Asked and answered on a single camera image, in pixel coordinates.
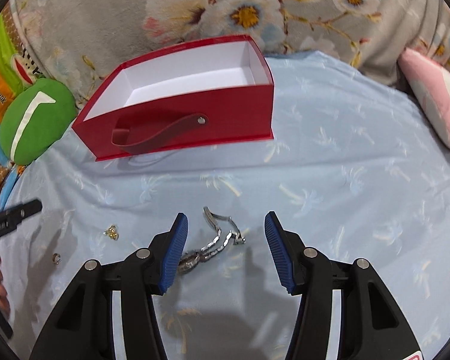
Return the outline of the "silver metal wristwatch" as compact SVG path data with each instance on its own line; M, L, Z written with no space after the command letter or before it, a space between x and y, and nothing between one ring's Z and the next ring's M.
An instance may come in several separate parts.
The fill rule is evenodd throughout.
M214 230L214 238L200 249L189 250L182 255L177 268L180 275L185 275L200 264L207 263L223 252L231 243L244 245L246 242L246 238L231 216L216 214L208 206L203 207L203 215L208 225ZM223 230L220 226L221 222L228 223L231 226L225 236L223 236Z

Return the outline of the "red open jewelry box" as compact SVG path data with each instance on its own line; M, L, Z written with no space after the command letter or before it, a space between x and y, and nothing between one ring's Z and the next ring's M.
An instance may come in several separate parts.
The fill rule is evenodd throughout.
M72 128L98 161L270 140L274 88L252 37L188 41L119 64Z

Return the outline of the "gold earring cluster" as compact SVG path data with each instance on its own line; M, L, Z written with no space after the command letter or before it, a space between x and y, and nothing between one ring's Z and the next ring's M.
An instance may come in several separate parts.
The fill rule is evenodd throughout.
M119 239L119 233L118 233L117 227L115 225L109 226L104 231L104 235L107 236L108 238L114 240L114 241L117 241Z

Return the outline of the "green round cushion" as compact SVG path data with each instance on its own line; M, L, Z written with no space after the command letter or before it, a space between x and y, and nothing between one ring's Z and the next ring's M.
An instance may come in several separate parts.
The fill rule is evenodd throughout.
M59 81L40 78L4 113L1 149L12 163L27 166L61 139L76 116L71 91Z

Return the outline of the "light blue bed sheet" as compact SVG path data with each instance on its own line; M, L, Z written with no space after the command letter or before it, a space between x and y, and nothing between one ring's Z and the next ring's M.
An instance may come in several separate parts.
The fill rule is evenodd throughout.
M320 53L270 58L274 137L98 162L72 130L29 166L8 203L43 211L0 240L10 346L27 359L88 259L123 260L189 222L186 247L213 238L203 207L246 238L178 276L155 299L169 359L282 359L299 298L281 286L263 229L283 227L336 261L366 258L426 359L450 338L450 151L405 94ZM104 231L115 225L114 241Z

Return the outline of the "colourful patterned fabric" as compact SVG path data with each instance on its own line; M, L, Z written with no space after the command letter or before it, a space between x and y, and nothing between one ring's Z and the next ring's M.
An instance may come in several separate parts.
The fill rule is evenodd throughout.
M0 14L0 124L18 94L42 77L15 27L9 8ZM9 160L0 146L0 210L25 167Z

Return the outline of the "grey floral blanket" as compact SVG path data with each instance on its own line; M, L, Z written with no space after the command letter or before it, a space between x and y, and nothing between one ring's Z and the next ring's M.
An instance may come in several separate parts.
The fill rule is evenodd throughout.
M11 0L42 71L84 104L120 63L176 43L247 35L266 54L318 50L387 86L417 50L450 71L444 0Z

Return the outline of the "pink white plush pillow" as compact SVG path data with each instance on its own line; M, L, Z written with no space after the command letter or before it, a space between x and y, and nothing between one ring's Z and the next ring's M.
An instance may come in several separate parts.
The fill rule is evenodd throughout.
M450 149L450 72L409 48L399 56L398 66L436 134Z

